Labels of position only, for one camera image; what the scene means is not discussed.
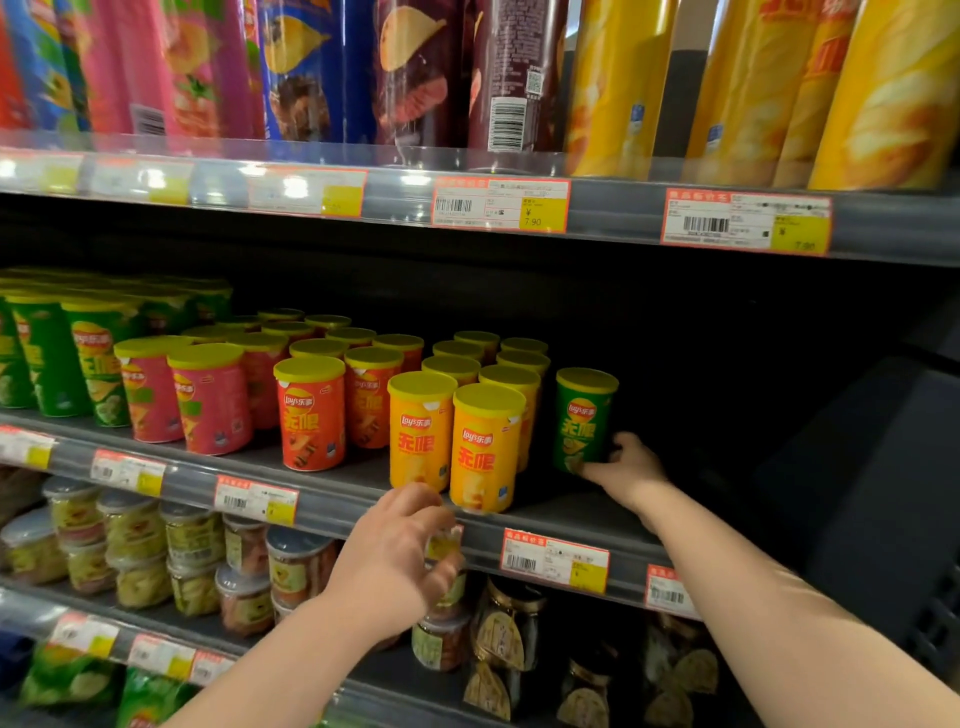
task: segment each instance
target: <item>person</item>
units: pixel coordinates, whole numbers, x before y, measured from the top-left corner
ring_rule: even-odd
[[[684,494],[626,432],[581,475],[666,547],[690,598],[769,728],[960,726],[960,696],[874,629]],[[306,728],[375,644],[413,626],[452,586],[462,556],[423,565],[455,523],[425,485],[382,497],[354,526],[324,592],[301,605],[168,728]]]

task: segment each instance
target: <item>store shelf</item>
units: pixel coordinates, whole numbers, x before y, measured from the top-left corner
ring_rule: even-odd
[[[133,639],[159,635],[172,642],[239,658],[256,639],[231,636],[219,615],[186,618],[172,603],[134,611],[116,605],[112,594],[81,596],[69,583],[27,586],[0,576],[0,629],[44,640],[57,620],[74,611],[105,620],[120,628],[110,659],[126,663]],[[502,726],[499,720],[461,702],[466,677],[462,670],[443,674],[421,667],[408,644],[366,657],[350,674],[328,709],[375,725],[405,728],[482,728]],[[554,725],[551,717],[532,717],[515,725],[538,728]]]
[[[161,495],[192,505],[213,505],[218,474],[292,488],[299,492],[297,527],[340,539],[390,488],[386,450],[354,449],[341,467],[296,473],[283,467],[276,436],[254,440],[232,455],[210,457],[187,452],[183,443],[138,443],[128,429],[100,427],[92,418],[51,420],[29,410],[6,410],[0,412],[0,425],[56,438],[48,470],[67,477],[89,479],[97,448],[162,461],[167,467]],[[670,566],[662,544],[630,512],[599,489],[549,466],[519,477],[516,503],[507,513],[457,511],[464,525],[462,548],[471,569],[499,571],[505,528],[608,550],[605,597],[626,604],[643,605],[648,566]]]
[[[303,165],[298,169],[308,173],[320,167],[350,167],[368,173],[360,220],[429,226],[439,177],[483,175],[491,170],[510,176],[562,179],[564,175],[564,155],[559,154],[244,140],[184,140],[184,144],[194,146],[178,148],[174,154],[165,143],[157,137],[81,135],[71,140],[46,132],[3,132],[0,152],[4,148],[19,149],[26,157],[0,155],[0,191],[59,192],[80,198],[149,203],[158,199],[156,187],[166,184],[158,182],[164,180],[164,175],[182,174],[185,187],[178,204],[251,211],[250,177],[262,176],[265,165]],[[35,157],[40,161],[17,162],[28,158],[32,150],[36,150]],[[79,174],[66,184],[51,182],[44,177],[42,155],[63,153],[83,155],[83,159],[76,157],[79,167],[74,171]],[[138,166],[113,178],[116,191],[105,191],[104,180],[95,181],[97,170],[118,159],[136,161]],[[187,165],[174,173],[171,162]],[[659,244],[666,190],[681,186],[676,180],[680,178],[682,162],[656,159],[651,173],[655,182],[572,180],[566,234],[574,238]],[[877,193],[827,196],[833,201],[831,257],[960,265],[960,245],[950,234],[960,216],[954,197]]]

